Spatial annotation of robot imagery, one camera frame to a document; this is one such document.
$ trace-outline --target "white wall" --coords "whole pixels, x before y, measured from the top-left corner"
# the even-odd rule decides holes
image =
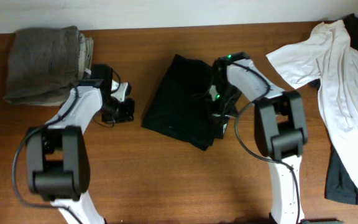
[[[336,20],[358,0],[0,0],[0,33]]]

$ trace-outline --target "wooden table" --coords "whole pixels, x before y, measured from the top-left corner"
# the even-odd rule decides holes
[[[278,86],[291,90],[265,54],[306,40],[317,22],[85,31],[94,39],[93,63],[115,68],[132,85],[135,121],[113,129],[90,123],[85,143],[91,165],[89,192],[109,223],[218,223],[267,217],[272,205],[268,165],[241,148],[233,121],[223,140],[203,152],[141,128],[142,118],[173,56],[212,64],[219,56],[246,51],[258,69]],[[27,208],[11,184],[13,155],[29,126],[43,124],[57,107],[11,106],[2,100],[7,56],[14,35],[0,35],[0,223],[64,223],[58,211]],[[317,91],[299,89],[305,104],[309,143],[300,171],[301,203],[306,218],[338,218],[358,223],[358,206],[324,199],[330,142],[319,115]],[[242,97],[238,106],[245,104]],[[253,111],[240,132],[254,151]],[[18,164],[22,194],[40,201],[27,188],[25,153]]]

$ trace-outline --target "white cloth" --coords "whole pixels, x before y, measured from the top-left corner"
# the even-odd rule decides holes
[[[319,78],[318,105],[329,136],[358,188],[358,51],[343,21],[320,23],[310,38],[268,55],[293,88]]]

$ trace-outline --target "gray fabric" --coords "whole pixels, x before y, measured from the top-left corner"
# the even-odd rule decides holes
[[[59,105],[78,78],[76,27],[31,28],[16,33],[8,59],[4,100],[10,104]]]

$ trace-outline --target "crumpled white fabric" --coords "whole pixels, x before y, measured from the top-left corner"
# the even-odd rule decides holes
[[[321,80],[321,117],[358,188],[358,51],[350,47],[350,41],[343,21],[322,22],[308,40],[286,45],[266,56],[293,88]]]

